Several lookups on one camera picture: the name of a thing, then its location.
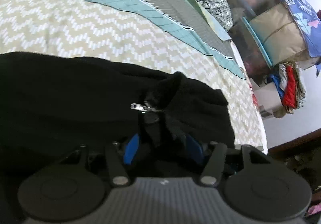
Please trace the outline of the chevron patterned bedspread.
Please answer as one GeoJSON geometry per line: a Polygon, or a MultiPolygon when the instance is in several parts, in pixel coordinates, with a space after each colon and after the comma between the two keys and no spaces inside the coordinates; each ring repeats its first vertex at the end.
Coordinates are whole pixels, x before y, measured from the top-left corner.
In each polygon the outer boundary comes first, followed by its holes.
{"type": "Polygon", "coordinates": [[[1,0],[1,53],[10,52],[182,72],[223,92],[235,145],[267,150],[239,51],[196,0],[1,0]]]}

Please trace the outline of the black pants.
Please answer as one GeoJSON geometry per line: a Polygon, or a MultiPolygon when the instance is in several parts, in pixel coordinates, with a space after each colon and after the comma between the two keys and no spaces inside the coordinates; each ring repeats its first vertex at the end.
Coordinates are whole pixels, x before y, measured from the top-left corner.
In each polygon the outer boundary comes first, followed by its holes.
{"type": "Polygon", "coordinates": [[[80,144],[127,143],[137,177],[194,175],[189,138],[234,146],[228,102],[180,72],[98,58],[1,55],[1,143],[60,154],[80,144]]]}

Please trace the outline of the dark storage bag teal trim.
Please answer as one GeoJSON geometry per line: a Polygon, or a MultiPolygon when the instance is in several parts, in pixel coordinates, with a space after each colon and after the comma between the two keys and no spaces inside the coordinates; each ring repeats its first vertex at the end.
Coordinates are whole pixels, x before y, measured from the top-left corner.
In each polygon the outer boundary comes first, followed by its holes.
{"type": "Polygon", "coordinates": [[[245,70],[256,84],[273,68],[260,39],[250,21],[279,3],[279,0],[227,0],[233,19],[229,35],[237,46],[245,70]]]}

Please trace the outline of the beige storage bag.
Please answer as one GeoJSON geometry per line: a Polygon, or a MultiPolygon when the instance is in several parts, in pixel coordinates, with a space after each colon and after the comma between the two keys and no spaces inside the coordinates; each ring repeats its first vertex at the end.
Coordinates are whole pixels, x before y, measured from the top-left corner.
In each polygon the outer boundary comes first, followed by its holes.
{"type": "Polygon", "coordinates": [[[299,62],[306,68],[311,61],[303,35],[283,3],[250,21],[272,64],[299,62]]]}

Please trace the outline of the stack of colourful folded clothes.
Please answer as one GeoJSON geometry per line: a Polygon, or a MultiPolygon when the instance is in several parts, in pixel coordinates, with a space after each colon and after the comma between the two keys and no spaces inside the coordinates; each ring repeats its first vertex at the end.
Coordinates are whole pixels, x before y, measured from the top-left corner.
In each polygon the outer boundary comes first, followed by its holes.
{"type": "Polygon", "coordinates": [[[303,71],[298,63],[281,63],[269,74],[266,83],[274,83],[281,100],[282,107],[277,108],[273,115],[275,118],[283,118],[287,114],[304,106],[306,99],[306,86],[303,71]]]}

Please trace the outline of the blue printed cloth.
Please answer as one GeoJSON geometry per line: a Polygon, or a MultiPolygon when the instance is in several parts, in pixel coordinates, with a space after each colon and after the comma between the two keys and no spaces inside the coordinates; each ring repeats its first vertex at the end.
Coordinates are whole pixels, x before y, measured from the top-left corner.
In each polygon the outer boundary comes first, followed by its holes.
{"type": "Polygon", "coordinates": [[[320,59],[320,18],[306,0],[280,0],[290,11],[306,43],[310,58],[320,59]]]}

